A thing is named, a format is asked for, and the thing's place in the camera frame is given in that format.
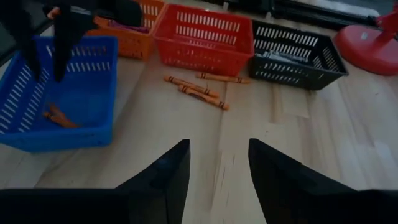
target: orange crayon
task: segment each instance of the orange crayon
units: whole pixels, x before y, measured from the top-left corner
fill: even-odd
[[[49,120],[51,120],[52,122],[59,124],[61,127],[64,128],[79,128],[79,126],[73,124],[72,122],[70,122],[67,119],[63,119],[60,116],[57,115],[52,115],[49,112],[44,112],[43,116]]]
[[[208,96],[211,96],[211,97],[214,97],[214,98],[219,98],[220,97],[219,94],[216,91],[209,90],[207,88],[203,88],[203,87],[197,86],[197,85],[195,85],[193,83],[186,82],[186,81],[178,79],[178,78],[174,78],[174,77],[166,75],[164,77],[164,80],[167,81],[167,82],[176,84],[176,85],[187,86],[187,87],[189,87],[189,88],[191,88],[193,90],[196,90],[196,91],[198,91],[200,93],[203,93],[204,95],[208,95]]]
[[[51,120],[54,123],[59,124],[60,126],[64,128],[79,128],[79,126],[75,125],[73,122],[69,121],[68,118],[65,116],[64,113],[55,106],[55,104],[50,103],[49,104],[49,109],[50,112],[45,111],[43,113],[43,116],[49,120]]]
[[[190,96],[195,97],[196,99],[202,100],[206,103],[210,103],[212,105],[215,105],[223,110],[228,110],[229,109],[229,105],[221,102],[220,100],[214,99],[210,96],[204,95],[198,91],[195,91],[187,86],[183,86],[183,85],[179,85],[178,86],[178,90],[180,90],[181,92],[188,94]]]
[[[243,84],[249,84],[251,81],[248,78],[240,78],[240,77],[226,77],[226,76],[221,76],[221,75],[212,75],[209,73],[197,73],[197,78],[203,78],[203,79],[208,79],[208,80],[217,80],[217,81],[223,81],[223,82],[235,82],[235,83],[243,83]]]

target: gray crayons in black basket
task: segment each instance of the gray crayons in black basket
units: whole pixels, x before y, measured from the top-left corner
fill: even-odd
[[[311,65],[307,58],[298,57],[282,52],[275,52],[273,50],[265,51],[263,54],[256,53],[256,56],[293,64]]]

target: red basket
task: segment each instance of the red basket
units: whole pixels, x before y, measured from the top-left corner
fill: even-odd
[[[166,65],[237,76],[254,55],[252,20],[168,4],[155,28]]]

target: wooden table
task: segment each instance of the wooden table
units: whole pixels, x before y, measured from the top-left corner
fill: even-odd
[[[174,2],[222,10],[204,2]],[[292,21],[254,18],[335,35]],[[265,223],[248,166],[249,138],[258,138],[355,189],[396,189],[398,78],[345,64],[350,76],[314,92],[261,81],[199,80],[194,71],[162,65],[157,54],[147,63],[121,58],[112,145],[45,154],[1,146],[0,187],[115,187],[181,139],[191,139],[183,222]],[[231,109],[223,112],[179,93],[164,75],[218,91]]]

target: purple item in orange basket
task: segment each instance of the purple item in orange basket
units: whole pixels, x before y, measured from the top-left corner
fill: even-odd
[[[110,21],[109,22],[109,26],[110,27],[122,28],[122,29],[128,29],[128,30],[134,30],[134,31],[137,31],[137,32],[141,32],[143,34],[148,34],[149,33],[149,29],[146,28],[146,27],[125,26],[125,25],[122,25],[120,23],[117,23],[116,21]]]

